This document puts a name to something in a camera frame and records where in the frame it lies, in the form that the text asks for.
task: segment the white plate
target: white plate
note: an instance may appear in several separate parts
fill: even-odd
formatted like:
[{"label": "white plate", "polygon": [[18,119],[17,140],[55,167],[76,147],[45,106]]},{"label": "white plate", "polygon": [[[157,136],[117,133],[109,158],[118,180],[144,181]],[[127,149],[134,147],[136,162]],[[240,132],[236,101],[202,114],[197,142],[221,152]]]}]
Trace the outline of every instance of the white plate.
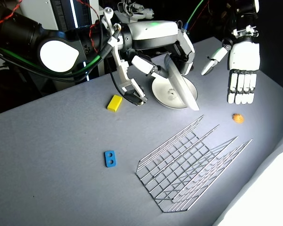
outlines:
[{"label": "white plate", "polygon": [[[194,99],[197,99],[197,90],[193,83],[184,78]],[[172,109],[184,109],[187,107],[179,98],[177,92],[173,89],[169,79],[156,78],[152,82],[152,91],[155,98],[164,106]]]}]

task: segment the tabletop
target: tabletop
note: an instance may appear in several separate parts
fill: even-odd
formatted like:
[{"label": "tabletop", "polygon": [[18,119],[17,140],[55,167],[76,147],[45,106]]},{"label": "tabletop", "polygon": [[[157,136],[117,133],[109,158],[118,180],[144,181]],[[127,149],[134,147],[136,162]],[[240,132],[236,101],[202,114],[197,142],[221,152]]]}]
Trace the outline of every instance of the tabletop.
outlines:
[{"label": "tabletop", "polygon": [[[215,38],[194,44],[187,78],[198,91],[198,112],[161,105],[149,77],[131,66],[129,77],[149,98],[142,106],[123,100],[116,113],[108,111],[117,91],[105,75],[0,114],[0,225],[212,225],[283,136],[283,88],[265,74],[258,72],[250,105],[227,103],[226,59],[200,75],[220,46]],[[201,115],[197,135],[220,124],[208,146],[234,136],[232,148],[253,141],[192,209],[162,213],[135,175],[138,161]],[[109,150],[116,153],[113,168],[105,166]]]}]

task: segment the dark background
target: dark background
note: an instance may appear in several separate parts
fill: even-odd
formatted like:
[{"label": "dark background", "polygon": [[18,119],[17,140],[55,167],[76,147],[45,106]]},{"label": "dark background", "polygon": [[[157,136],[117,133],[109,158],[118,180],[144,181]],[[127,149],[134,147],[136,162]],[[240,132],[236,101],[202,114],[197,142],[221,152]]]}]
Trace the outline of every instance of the dark background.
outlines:
[{"label": "dark background", "polygon": [[[117,10],[118,0],[99,0],[100,5]],[[153,1],[138,0],[145,8],[154,10],[155,20],[182,20],[187,21],[199,0]],[[230,9],[227,3],[231,0],[205,0],[190,21],[189,37],[192,43],[215,36],[221,40],[227,30]],[[68,0],[52,0],[52,7],[60,30],[74,28],[70,3]],[[90,24],[90,11],[84,5],[74,1],[79,25]],[[260,0],[260,11],[256,21],[259,31],[261,65],[260,69],[271,79],[283,87],[283,0]],[[163,48],[147,50],[150,57],[164,52]],[[97,77],[97,70],[93,71],[92,78]],[[0,71],[0,113],[16,106],[38,99],[44,95],[56,92],[51,80],[37,80],[35,76],[24,70],[10,67],[10,70]]]}]

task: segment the red cable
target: red cable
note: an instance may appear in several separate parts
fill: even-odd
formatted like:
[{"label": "red cable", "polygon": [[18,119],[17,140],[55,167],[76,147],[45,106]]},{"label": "red cable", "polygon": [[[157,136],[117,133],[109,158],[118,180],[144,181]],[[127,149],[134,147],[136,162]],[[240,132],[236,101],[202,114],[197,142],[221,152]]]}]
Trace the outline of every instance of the red cable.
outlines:
[{"label": "red cable", "polygon": [[[81,4],[83,4],[83,5],[85,5],[85,6],[89,7],[89,8],[91,8],[91,9],[95,12],[96,16],[98,17],[98,20],[100,21],[100,16],[99,16],[99,14],[95,11],[95,9],[94,9],[91,5],[89,5],[88,3],[82,2],[82,0],[76,0],[76,1],[80,2]],[[96,53],[98,53],[98,50],[94,47],[94,41],[93,41],[92,38],[91,38],[91,33],[92,33],[91,29],[92,29],[95,25],[96,25],[96,23],[93,24],[93,25],[91,25],[90,28],[89,28],[89,38],[90,38],[90,40],[91,40],[91,45],[92,45],[94,51],[95,51]]]},{"label": "red cable", "polygon": [[14,15],[15,11],[20,7],[20,4],[21,4],[22,1],[23,0],[19,0],[19,2],[16,4],[14,9],[12,10],[11,14],[9,14],[8,16],[6,16],[2,20],[0,20],[0,24],[3,23],[4,21],[10,19]]},{"label": "red cable", "polygon": [[196,24],[198,18],[201,16],[202,12],[204,11],[204,9],[208,6],[209,4],[209,0],[208,2],[206,3],[206,5],[203,7],[202,11],[200,12],[200,14],[198,15],[198,17],[196,18],[195,22],[193,23],[193,25],[189,28],[189,31],[192,30],[193,26]]}]

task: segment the wire grid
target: wire grid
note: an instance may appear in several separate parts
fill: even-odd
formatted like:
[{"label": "wire grid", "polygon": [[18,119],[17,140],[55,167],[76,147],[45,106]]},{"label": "wire grid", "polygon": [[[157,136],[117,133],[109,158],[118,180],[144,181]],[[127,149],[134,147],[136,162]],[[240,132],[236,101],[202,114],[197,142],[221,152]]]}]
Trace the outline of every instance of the wire grid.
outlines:
[{"label": "wire grid", "polygon": [[193,130],[202,118],[139,162],[136,175],[163,212],[188,210],[249,143],[220,156],[237,137],[210,150],[202,140],[218,126],[198,138]]}]

